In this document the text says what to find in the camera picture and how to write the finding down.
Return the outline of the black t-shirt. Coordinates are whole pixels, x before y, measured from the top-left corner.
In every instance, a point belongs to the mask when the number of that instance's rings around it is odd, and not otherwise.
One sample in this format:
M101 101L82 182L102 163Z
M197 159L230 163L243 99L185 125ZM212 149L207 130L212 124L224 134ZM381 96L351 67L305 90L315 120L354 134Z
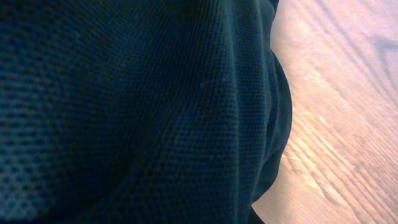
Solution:
M260 223L276 0L1 1L2 223Z

